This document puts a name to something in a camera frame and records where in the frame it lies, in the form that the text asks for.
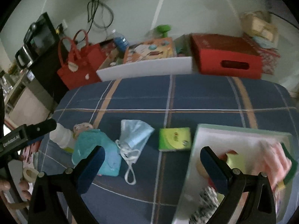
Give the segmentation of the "pink doll toy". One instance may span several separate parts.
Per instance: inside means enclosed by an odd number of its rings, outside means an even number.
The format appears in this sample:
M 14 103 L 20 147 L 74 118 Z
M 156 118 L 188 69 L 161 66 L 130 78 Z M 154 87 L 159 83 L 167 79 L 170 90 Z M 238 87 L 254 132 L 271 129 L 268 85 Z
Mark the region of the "pink doll toy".
M 80 133 L 87 131 L 87 130 L 91 130 L 93 128 L 94 128 L 93 125 L 90 123 L 87 123 L 87 122 L 76 124 L 73 127 L 73 136 L 76 139 Z

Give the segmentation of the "light blue face mask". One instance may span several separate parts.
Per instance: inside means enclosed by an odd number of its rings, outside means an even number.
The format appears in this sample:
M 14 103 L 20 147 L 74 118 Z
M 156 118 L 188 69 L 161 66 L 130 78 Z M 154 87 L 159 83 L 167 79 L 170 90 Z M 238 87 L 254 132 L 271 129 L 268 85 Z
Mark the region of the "light blue face mask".
M 128 166 L 124 179 L 129 185 L 136 184 L 133 164 L 138 161 L 139 156 L 154 131 L 155 129 L 144 121 L 121 120 L 120 138 L 115 143 L 119 148 L 119 154 Z

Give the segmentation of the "pink checkered towel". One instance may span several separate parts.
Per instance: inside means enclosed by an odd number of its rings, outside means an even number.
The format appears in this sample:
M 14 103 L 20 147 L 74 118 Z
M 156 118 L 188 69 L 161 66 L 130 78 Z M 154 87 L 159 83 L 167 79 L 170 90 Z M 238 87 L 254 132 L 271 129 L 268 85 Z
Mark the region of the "pink checkered towel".
M 263 172 L 267 175 L 271 189 L 274 190 L 291 169 L 292 163 L 286 157 L 282 145 L 279 142 L 269 144 L 260 142 L 261 154 L 255 162 L 252 174 Z

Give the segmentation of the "leopard print scrunchie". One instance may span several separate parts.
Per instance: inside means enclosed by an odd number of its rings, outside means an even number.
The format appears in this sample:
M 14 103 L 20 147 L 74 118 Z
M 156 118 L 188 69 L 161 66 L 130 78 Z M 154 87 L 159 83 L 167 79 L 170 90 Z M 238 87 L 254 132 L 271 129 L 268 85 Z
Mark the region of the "leopard print scrunchie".
M 199 205 L 196 211 L 189 217 L 191 224 L 205 224 L 215 213 L 224 199 L 213 187 L 206 187 L 199 193 Z

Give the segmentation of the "white pill bottle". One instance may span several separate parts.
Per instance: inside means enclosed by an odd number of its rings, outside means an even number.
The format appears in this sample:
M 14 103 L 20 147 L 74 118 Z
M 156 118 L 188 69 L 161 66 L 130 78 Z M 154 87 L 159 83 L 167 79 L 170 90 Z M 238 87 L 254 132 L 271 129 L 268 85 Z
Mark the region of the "white pill bottle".
M 49 138 L 60 148 L 71 153 L 73 152 L 75 147 L 73 132 L 62 126 L 60 123 L 57 123 L 56 129 L 50 132 Z

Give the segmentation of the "yellow-green cloth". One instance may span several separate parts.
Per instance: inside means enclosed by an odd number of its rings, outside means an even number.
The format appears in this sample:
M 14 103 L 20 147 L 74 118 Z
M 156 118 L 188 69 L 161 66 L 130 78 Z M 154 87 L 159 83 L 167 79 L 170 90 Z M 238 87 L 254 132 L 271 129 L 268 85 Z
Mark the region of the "yellow-green cloth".
M 243 173 L 246 173 L 245 158 L 241 154 L 235 151 L 226 152 L 226 163 L 231 169 L 238 168 Z

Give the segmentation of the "light green tray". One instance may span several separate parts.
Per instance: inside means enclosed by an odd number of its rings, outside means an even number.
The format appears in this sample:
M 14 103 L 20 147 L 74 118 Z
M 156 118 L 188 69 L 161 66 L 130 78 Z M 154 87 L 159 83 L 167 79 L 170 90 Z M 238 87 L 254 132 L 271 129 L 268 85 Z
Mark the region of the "light green tray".
M 195 133 L 184 186 L 173 217 L 173 223 L 188 223 L 189 217 L 198 206 L 199 192 L 208 186 L 208 180 L 199 175 L 196 163 L 203 147 L 209 146 L 220 156 L 234 150 L 244 157 L 245 168 L 250 171 L 254 161 L 261 153 L 259 142 L 284 143 L 293 159 L 295 157 L 295 138 L 291 133 L 257 130 L 215 124 L 199 124 Z

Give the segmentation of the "red felt handbag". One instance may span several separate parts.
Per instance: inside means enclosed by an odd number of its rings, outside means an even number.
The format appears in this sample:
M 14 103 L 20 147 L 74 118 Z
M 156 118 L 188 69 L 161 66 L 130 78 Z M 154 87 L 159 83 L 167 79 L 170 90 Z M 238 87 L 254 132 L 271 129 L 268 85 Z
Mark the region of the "red felt handbag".
M 91 45 L 87 32 L 81 29 L 76 34 L 80 32 L 84 33 L 86 43 L 81 49 L 78 49 L 75 44 L 76 36 L 73 39 L 67 36 L 63 37 L 58 43 L 58 58 L 61 68 L 57 74 L 69 90 L 100 82 L 100 77 L 96 71 L 107 58 L 105 52 L 101 50 L 100 44 Z M 61 53 L 64 40 L 70 43 L 70 51 L 66 60 L 63 60 Z

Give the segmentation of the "green tissue pack on cloth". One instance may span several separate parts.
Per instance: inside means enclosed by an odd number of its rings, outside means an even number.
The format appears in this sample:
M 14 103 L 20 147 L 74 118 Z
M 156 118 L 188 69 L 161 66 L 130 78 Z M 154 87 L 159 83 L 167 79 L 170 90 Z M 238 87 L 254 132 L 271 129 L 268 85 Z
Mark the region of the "green tissue pack on cloth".
M 191 130 L 188 127 L 161 128 L 159 151 L 185 151 L 192 148 Z

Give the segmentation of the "blue plaid tablecloth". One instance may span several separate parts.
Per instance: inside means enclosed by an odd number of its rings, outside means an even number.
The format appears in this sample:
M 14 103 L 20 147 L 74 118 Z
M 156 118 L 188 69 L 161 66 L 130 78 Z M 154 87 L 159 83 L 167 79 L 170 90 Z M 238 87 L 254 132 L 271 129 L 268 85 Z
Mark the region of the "blue plaid tablecloth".
M 171 223 L 182 191 L 189 152 L 160 152 L 161 128 L 217 124 L 282 131 L 298 138 L 298 112 L 276 83 L 201 74 L 148 76 L 90 84 L 66 93 L 53 118 L 65 128 L 90 123 L 111 140 L 121 120 L 137 119 L 155 132 L 133 168 L 136 185 L 97 177 L 83 196 L 99 223 Z

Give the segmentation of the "blue water bottle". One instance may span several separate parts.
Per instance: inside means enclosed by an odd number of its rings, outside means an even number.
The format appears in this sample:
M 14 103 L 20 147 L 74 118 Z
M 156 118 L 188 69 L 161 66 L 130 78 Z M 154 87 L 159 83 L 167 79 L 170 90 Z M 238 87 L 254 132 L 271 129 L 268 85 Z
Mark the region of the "blue water bottle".
M 129 47 L 129 42 L 121 33 L 118 33 L 115 29 L 112 31 L 112 36 L 117 48 L 124 53 Z

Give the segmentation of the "red patterned box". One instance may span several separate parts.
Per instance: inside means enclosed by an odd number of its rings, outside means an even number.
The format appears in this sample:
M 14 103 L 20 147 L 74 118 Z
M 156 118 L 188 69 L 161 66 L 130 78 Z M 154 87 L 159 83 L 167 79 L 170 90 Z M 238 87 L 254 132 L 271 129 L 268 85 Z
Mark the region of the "red patterned box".
M 264 74 L 274 75 L 278 65 L 280 54 L 274 49 L 264 49 L 256 43 L 248 34 L 243 33 L 243 38 L 249 43 L 254 50 L 260 55 L 262 69 Z

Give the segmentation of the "red cardboard box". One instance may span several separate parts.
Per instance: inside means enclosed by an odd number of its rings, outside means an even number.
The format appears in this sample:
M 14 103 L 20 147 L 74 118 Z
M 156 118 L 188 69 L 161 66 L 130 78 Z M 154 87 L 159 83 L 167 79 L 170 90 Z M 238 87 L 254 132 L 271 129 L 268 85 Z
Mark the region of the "red cardboard box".
M 193 33 L 190 42 L 201 74 L 261 78 L 261 57 L 244 38 Z

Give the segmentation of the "beige wicker basket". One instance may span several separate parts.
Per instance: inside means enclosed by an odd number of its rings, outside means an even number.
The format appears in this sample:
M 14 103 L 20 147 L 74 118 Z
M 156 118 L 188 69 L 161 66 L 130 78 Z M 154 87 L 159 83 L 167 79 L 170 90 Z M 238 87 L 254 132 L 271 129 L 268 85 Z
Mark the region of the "beige wicker basket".
M 241 15 L 240 20 L 243 32 L 250 37 L 259 36 L 272 43 L 278 42 L 278 28 L 264 12 L 245 12 Z

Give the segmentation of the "green dumbbell toy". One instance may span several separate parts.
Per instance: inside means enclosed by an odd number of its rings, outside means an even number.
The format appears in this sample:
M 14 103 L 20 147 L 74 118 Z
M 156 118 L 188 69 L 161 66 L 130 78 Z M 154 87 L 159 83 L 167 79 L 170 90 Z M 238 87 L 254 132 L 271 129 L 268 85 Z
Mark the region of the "green dumbbell toy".
M 168 32 L 171 30 L 171 26 L 168 24 L 158 25 L 156 31 L 160 34 L 162 38 L 168 37 Z

